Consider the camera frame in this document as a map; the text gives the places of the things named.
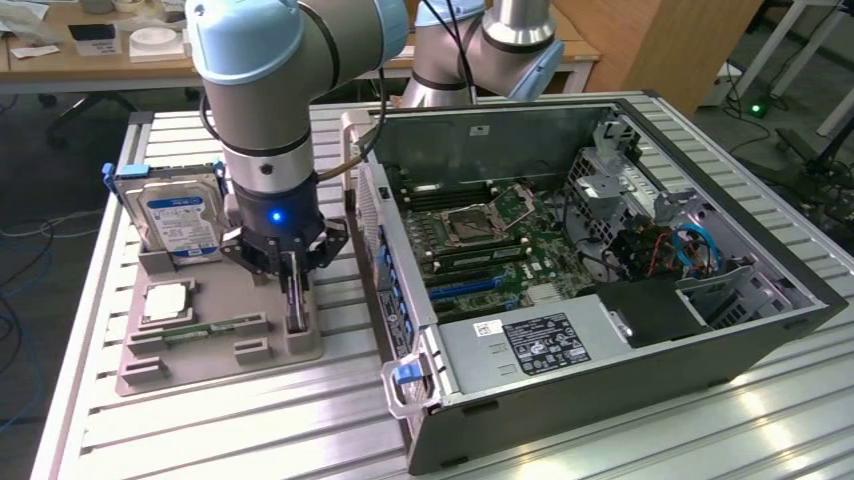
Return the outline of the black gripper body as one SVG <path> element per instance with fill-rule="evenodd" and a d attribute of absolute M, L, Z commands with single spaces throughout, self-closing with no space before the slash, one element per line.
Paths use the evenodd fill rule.
<path fill-rule="evenodd" d="M 283 247 L 307 247 L 324 230 L 318 200 L 318 174 L 291 190 L 262 193 L 234 184 L 242 234 L 260 248 L 275 239 Z"/>

